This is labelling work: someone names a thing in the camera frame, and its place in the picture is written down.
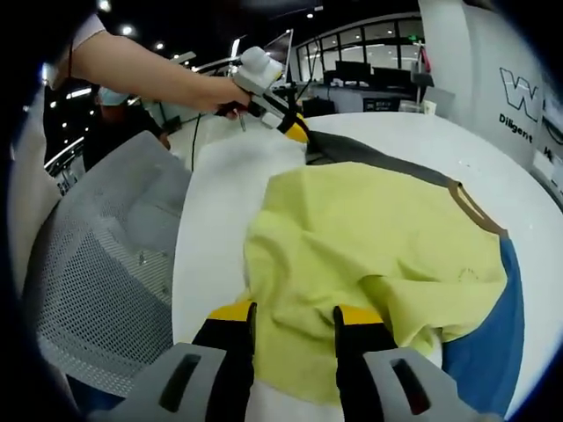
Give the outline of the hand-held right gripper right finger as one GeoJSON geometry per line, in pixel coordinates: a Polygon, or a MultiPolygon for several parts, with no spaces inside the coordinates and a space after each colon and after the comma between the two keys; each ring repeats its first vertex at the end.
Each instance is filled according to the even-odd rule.
{"type": "Polygon", "coordinates": [[[336,383],[346,421],[501,421],[480,413],[456,382],[425,356],[398,347],[372,309],[338,305],[336,383]]]}

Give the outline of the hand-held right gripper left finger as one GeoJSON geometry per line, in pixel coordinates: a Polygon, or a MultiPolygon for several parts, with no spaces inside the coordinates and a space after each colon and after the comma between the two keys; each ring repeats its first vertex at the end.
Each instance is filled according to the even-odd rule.
{"type": "Polygon", "coordinates": [[[174,345],[136,378],[128,396],[90,421],[244,421],[254,382],[252,301],[212,311],[190,343],[174,345]]]}

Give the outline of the person's left hand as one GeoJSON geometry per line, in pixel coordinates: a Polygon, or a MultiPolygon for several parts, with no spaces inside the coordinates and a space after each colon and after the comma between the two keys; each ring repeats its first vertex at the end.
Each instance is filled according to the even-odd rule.
{"type": "Polygon", "coordinates": [[[247,109],[250,101],[251,96],[232,79],[201,75],[195,86],[192,108],[234,119],[247,109]]]}

